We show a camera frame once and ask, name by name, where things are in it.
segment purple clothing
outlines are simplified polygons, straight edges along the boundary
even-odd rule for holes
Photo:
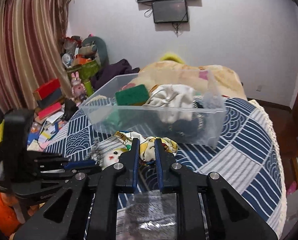
[[[107,65],[100,69],[92,78],[91,85],[95,91],[105,85],[108,81],[118,75],[138,73],[140,68],[132,69],[131,65],[126,59],[122,59],[119,62]]]

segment red box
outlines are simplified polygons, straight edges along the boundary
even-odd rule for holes
[[[49,115],[52,115],[56,112],[58,112],[59,110],[61,110],[62,106],[59,102],[55,103],[54,105],[52,106],[48,106],[46,109],[43,109],[39,112],[38,116],[39,116],[39,119],[43,119]]]
[[[34,99],[42,100],[60,87],[61,85],[59,79],[52,79],[33,92]]]

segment clear plastic storage box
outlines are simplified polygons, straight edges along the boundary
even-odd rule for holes
[[[118,106],[115,93],[144,84],[183,84],[196,90],[194,101],[203,108]],[[80,105],[96,132],[115,134],[118,130],[135,131],[144,137],[168,137],[177,143],[203,144],[215,148],[222,131],[225,105],[216,81],[208,70],[141,71],[116,76]],[[164,123],[162,116],[179,116],[174,123]],[[181,116],[190,116],[182,120]]]

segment pink bunny figurine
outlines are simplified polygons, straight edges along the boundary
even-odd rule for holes
[[[76,74],[72,73],[71,77],[72,95],[75,99],[83,102],[87,99],[87,96],[84,84],[82,84],[81,79],[79,78],[79,72],[77,71]]]

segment curtain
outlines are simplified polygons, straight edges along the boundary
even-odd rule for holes
[[[56,6],[55,0],[0,0],[0,108],[4,112],[35,108],[32,92],[53,78],[59,78],[67,97],[71,95],[59,54]]]
[[[69,11],[69,0],[55,0],[55,15],[56,15],[56,31],[58,49],[62,51],[63,38],[66,37],[68,28],[68,11]]]

